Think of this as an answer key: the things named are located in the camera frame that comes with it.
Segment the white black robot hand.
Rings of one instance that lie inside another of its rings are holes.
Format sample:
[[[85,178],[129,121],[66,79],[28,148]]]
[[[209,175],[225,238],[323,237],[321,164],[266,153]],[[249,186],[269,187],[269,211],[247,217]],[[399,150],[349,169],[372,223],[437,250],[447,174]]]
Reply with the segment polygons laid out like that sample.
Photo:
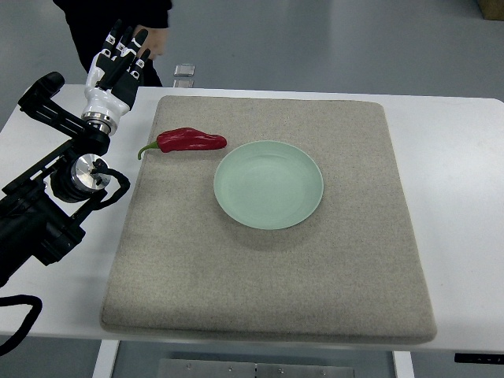
[[[132,37],[133,29],[128,26],[117,37],[121,26],[119,19],[91,62],[84,89],[87,104],[83,119],[120,119],[133,107],[139,79],[150,56],[150,50],[143,46],[148,31],[140,29]]]

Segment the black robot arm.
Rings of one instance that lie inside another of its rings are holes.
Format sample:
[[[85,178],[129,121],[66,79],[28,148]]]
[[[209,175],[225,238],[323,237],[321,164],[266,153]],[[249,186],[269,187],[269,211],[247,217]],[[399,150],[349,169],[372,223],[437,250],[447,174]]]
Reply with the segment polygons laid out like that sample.
[[[51,72],[27,89],[18,104],[30,118],[67,135],[60,145],[3,188],[1,283],[30,258],[60,261],[83,239],[81,224],[117,202],[129,179],[103,157],[120,118],[135,102],[150,51],[148,31],[116,22],[95,55],[85,84],[87,105],[75,116],[53,101],[65,81]]]

